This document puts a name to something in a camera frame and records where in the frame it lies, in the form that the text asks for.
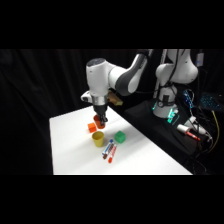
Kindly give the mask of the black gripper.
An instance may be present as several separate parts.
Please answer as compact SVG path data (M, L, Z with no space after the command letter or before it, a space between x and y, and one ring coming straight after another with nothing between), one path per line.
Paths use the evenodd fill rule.
M108 118L106 117L106 111L107 111L107 106L106 105L94 105L93 106L94 111L96 114L101 117L102 119L97 116L97 124L101 126L101 128L105 128L106 123L108 122Z

